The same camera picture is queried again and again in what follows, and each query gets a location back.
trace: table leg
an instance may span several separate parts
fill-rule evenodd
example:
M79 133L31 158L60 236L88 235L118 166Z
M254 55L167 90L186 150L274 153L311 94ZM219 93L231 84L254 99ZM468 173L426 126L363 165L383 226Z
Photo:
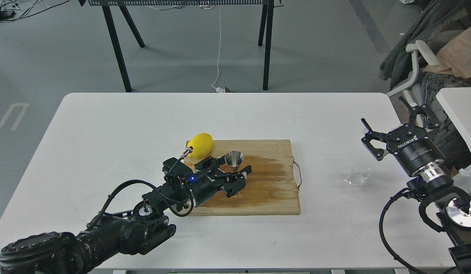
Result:
M269 59L271 55L271 34L272 34L273 12L274 12L274 0L269 0L267 2L266 49L264 53L263 90L267 90L267 82L269 81Z
M139 34L138 28L136 28L136 25L134 24L134 21L132 20L131 14L129 14L127 10L127 7L119 6L119 9L121 9L122 15L124 15L124 18L126 18L127 24L129 25L129 28L131 28L131 31L134 34L134 37L136 38L139 46L143 48L145 44L143 42L143 39L141 38L141 35Z
M267 18L267 5L263 5L263 12L261 13L261 26L259 27L259 40L258 46L263 45L263 38L264 38L264 27L266 26L266 18Z
M114 47L117 64L119 65L119 70L121 71L124 88L126 89L126 92L131 92L131 83L129 82L129 76L127 75L126 64L124 63L124 57L122 56L121 45L119 45L119 38L117 37L117 32L115 31L114 19L112 19L110 7L102 6L102 10L103 15L105 16L105 22L107 23L107 29L109 29L110 40L112 41L112 46Z

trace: lemon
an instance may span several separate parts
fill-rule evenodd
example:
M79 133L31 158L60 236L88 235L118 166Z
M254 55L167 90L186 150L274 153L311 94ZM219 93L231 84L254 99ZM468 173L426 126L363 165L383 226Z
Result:
M193 147L193 152L188 155L190 158L194 159L203 159L210 151L212 151L213 147L213 139L210 134L207 133L200 133L195 135L190 142L188 142L189 147Z

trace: white desk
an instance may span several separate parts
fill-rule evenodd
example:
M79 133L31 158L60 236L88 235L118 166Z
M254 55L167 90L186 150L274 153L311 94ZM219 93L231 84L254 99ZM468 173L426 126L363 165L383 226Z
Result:
M443 88L437 100L471 151L471 88Z
M437 100L449 116L471 152L471 88L443 88ZM471 193L471 165L453 177L455 185Z
M225 116L231 108L241 110L237 118ZM117 185L135 178L161 185L162 162L208 132L214 139L290 139L302 168L301 215L179 218L167 212L178 227L173 238L145 256L116 255L100 268L402 267L381 243L378 220L408 177L392 156L378 162L361 144L362 117L377 131L399 125L384 94L70 94L0 220L0 249L31 234L77 234ZM357 162L373 170L367 187L345 183ZM107 211L131 209L148 191L125 189ZM420 220L416 201L393 205L385 233L417 267L453 266L447 235Z

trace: black table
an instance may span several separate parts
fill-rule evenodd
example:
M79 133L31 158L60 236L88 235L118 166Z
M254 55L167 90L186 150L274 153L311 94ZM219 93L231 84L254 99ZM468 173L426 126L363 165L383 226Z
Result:
M84 5L86 0L79 0L80 5ZM131 92L131 82L127 75L126 64L122 56L121 46L119 45L119 38L114 26L114 19L110 12L110 6L119 6L127 24L131 28L134 37L136 38L139 46L145 46L139 31L132 20L131 14L127 10L127 6L145 6L145 5L263 5L261 13L261 26L259 28L258 46L263 45L264 28L266 28L266 48L264 54L264 75L263 75L263 90L267 90L267 83L269 81L269 62L271 55L271 35L272 35L272 17L274 11L274 0L88 0L91 6L102 6L105 22L109 30L112 46L114 47L117 64L121 71L122 81L126 92Z

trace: clear glass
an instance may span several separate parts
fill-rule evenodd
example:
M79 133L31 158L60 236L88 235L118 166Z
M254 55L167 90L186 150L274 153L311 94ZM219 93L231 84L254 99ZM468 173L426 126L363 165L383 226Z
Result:
M350 170L347 182L353 187L361 187L366 185L369 177L371 177L371 169L365 164L356 164Z

